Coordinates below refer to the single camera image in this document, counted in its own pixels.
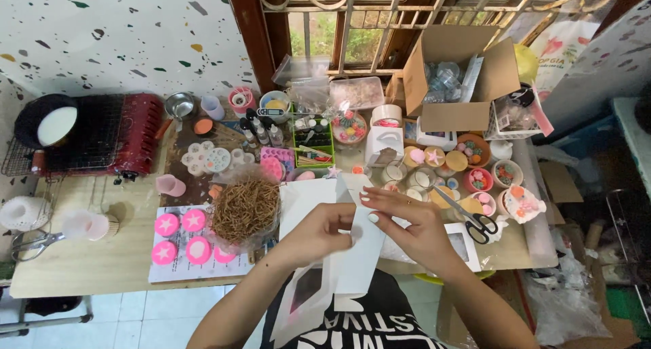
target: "black scissors handle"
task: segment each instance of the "black scissors handle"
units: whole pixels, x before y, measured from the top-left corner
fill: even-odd
[[[490,220],[489,225],[492,225],[492,229],[488,228],[488,226],[486,226],[484,224],[484,222],[482,221],[482,218],[486,218],[486,219]],[[486,245],[488,243],[488,241],[489,241],[488,235],[489,234],[493,235],[493,234],[497,233],[497,229],[499,228],[497,226],[497,223],[495,223],[495,221],[492,220],[487,215],[483,215],[483,214],[479,214],[479,213],[473,213],[473,216],[472,216],[471,219],[473,221],[470,221],[470,220],[466,221],[466,229],[468,230],[468,234],[470,235],[470,237],[472,239],[475,240],[476,243],[478,243],[480,245]],[[482,237],[484,237],[484,239],[482,241],[477,240],[477,238],[471,232],[471,229],[476,230]]]

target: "white floor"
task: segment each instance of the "white floor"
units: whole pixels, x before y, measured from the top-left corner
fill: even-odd
[[[436,312],[441,287],[411,275],[396,276],[422,328],[436,334]],[[0,339],[0,349],[92,349],[92,348],[185,348],[192,332],[206,312],[234,286],[175,290],[152,290],[90,297],[94,319],[86,324],[69,324],[30,329],[29,335]],[[16,322],[15,302],[0,302],[0,324]],[[81,316],[86,302],[77,309],[41,317],[25,315],[25,321]],[[259,348],[264,317],[244,348]]]

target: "paper sheet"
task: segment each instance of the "paper sheet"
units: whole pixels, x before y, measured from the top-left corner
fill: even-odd
[[[212,206],[169,206],[158,208],[156,211],[156,218],[165,213],[172,213],[181,216],[191,209],[201,209],[206,211],[206,228],[203,228],[199,232],[188,232],[184,230],[183,227],[180,227],[172,236],[163,237],[154,232],[154,222],[152,221],[152,233],[154,234],[154,245],[152,245],[152,248],[161,241],[169,240],[178,248],[178,254],[174,261],[167,265],[156,265],[152,262],[149,267],[149,282],[160,283],[177,280],[246,275],[253,268],[253,266],[248,263],[247,254],[240,254],[236,256],[233,261],[227,264],[215,261],[214,252],[211,254],[208,262],[202,265],[191,264],[185,258],[185,247],[188,245],[188,241],[192,237],[205,237],[209,233],[212,233],[212,230],[210,229],[210,224],[212,223]],[[214,251],[215,244],[210,243],[210,248]]]

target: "red portable stove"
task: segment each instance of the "red portable stove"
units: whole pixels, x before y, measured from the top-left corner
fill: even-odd
[[[116,175],[135,180],[149,174],[158,147],[163,102],[152,94],[75,97],[79,104],[75,137],[67,144],[36,151],[38,176]]]

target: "wooden table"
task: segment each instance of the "wooden table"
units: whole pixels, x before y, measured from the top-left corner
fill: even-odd
[[[61,231],[64,211],[79,208],[115,215],[122,227],[116,236],[105,241],[63,240],[50,245],[35,260],[19,263],[12,280],[12,296],[21,298],[108,294],[229,285],[239,282],[241,277],[156,285],[147,281],[154,238],[152,224],[156,209],[161,203],[170,202],[167,198],[159,197],[154,189],[154,179],[163,173],[167,149],[173,142],[174,139],[168,136],[159,147],[161,151],[154,165],[156,173],[138,178],[136,182],[123,182],[121,186],[114,186],[113,177],[65,179],[52,218],[53,232]],[[338,151],[338,166],[349,172],[352,165],[362,161],[362,157],[360,149]],[[41,181],[37,195],[43,188],[44,182]],[[173,205],[187,205],[184,202],[187,200],[177,200]],[[478,245],[477,253],[483,270],[545,266],[540,261],[531,260],[523,228],[514,222],[509,228],[505,228],[499,242]],[[393,274],[425,272],[415,264],[385,259],[380,259],[378,268]]]

